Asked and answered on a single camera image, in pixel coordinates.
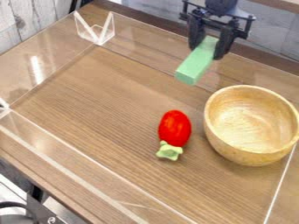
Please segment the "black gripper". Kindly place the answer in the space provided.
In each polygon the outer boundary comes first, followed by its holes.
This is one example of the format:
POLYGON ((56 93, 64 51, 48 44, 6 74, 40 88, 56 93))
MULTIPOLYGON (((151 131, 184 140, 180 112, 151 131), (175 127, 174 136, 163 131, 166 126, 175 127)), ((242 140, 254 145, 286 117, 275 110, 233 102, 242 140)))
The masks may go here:
POLYGON ((206 38, 206 28, 219 32, 214 59, 230 52, 235 38, 247 39, 257 17, 239 8, 239 0, 182 0, 180 20, 188 24, 188 45, 194 50, 206 38))

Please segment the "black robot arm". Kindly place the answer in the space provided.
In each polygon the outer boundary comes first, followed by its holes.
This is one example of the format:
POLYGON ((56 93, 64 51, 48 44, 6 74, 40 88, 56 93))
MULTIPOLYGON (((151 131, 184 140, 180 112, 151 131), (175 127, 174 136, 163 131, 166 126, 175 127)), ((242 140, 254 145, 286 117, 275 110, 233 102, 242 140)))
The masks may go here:
POLYGON ((180 20, 188 26, 188 45, 194 50, 203 42, 206 28, 219 32, 214 59, 221 60, 230 52, 235 39, 247 39, 257 17, 239 7, 239 0, 204 0, 204 5, 182 0, 180 20))

